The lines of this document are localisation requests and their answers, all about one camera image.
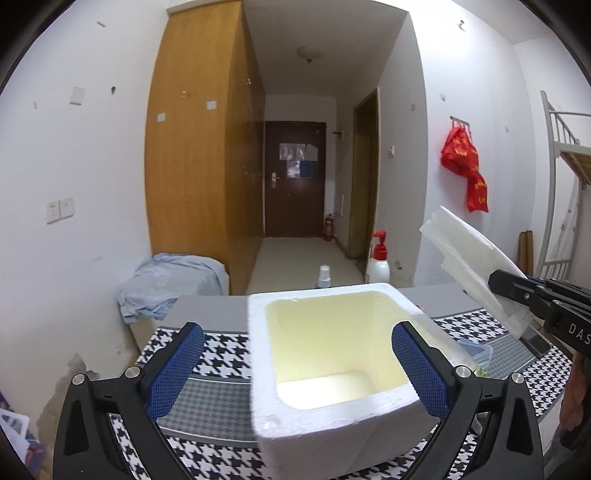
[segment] door handle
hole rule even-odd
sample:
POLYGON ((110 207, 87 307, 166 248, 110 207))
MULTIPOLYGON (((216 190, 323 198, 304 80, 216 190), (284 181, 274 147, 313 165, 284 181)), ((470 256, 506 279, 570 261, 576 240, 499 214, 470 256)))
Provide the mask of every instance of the door handle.
POLYGON ((271 188, 272 189, 276 189, 277 188, 277 180, 281 180, 277 176, 277 173, 275 173, 275 172, 271 173, 271 188))

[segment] white bottle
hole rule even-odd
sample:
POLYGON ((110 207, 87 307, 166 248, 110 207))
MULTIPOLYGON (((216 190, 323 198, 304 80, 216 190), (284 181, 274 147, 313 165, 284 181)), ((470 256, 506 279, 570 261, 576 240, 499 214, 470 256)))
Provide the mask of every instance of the white bottle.
POLYGON ((374 254, 369 259, 366 272, 367 283, 390 283, 390 265, 388 264, 388 248, 384 245, 386 232, 372 235, 379 238, 379 244, 374 248, 374 254))
POLYGON ((330 267, 328 265, 320 266, 320 275, 316 288, 330 288, 330 267))

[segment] red plastic bag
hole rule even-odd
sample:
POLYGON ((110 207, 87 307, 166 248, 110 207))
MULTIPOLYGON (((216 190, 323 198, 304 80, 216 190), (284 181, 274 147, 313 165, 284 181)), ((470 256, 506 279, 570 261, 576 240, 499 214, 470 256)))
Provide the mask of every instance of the red plastic bag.
POLYGON ((441 150, 441 164, 468 180, 466 207, 469 212, 488 212, 488 188, 479 172, 478 152, 464 125, 454 122, 441 150))

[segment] ceiling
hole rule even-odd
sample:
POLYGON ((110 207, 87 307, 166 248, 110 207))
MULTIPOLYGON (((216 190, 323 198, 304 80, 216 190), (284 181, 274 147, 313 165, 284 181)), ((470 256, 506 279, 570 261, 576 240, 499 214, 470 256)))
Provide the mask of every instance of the ceiling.
POLYGON ((406 15, 370 0, 244 0, 244 6, 268 95, 336 95, 392 50, 406 15), (324 57, 308 64, 296 53, 301 46, 324 57))
POLYGON ((519 0, 453 0, 488 23, 513 45, 550 35, 551 30, 519 0))

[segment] light blue cloth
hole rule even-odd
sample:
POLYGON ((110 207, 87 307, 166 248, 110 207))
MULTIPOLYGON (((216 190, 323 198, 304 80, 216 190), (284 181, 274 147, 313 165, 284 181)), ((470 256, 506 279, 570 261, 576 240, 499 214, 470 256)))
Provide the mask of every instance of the light blue cloth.
POLYGON ((228 295, 229 283, 224 265, 213 258, 158 254, 122 285, 117 301, 125 323, 139 315, 162 320, 181 295, 228 295))

